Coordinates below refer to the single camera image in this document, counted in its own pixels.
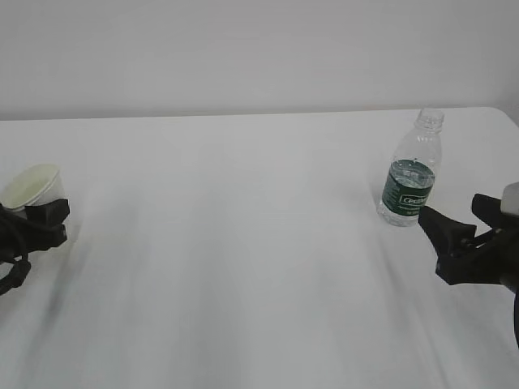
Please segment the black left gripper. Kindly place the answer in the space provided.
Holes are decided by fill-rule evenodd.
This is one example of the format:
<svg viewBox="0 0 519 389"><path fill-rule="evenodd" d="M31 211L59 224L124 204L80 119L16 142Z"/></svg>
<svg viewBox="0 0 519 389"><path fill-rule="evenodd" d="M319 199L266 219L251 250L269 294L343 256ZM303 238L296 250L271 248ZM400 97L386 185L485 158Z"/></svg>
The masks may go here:
<svg viewBox="0 0 519 389"><path fill-rule="evenodd" d="M1 250L27 259L34 251L59 247L67 240L64 223L69 215L67 199L26 206L22 216L1 206Z"/></svg>

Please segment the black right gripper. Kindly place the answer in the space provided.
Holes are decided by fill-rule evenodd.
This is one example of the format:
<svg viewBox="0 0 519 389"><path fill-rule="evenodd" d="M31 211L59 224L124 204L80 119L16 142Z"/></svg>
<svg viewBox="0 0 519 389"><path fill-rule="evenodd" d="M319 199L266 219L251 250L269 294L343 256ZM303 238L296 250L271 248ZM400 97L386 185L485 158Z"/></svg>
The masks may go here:
<svg viewBox="0 0 519 389"><path fill-rule="evenodd" d="M435 273L447 284L502 284L518 291L518 219L504 216L500 205L500 199L474 195L471 212L491 227L478 236L475 225L421 209L418 224L437 253Z"/></svg>

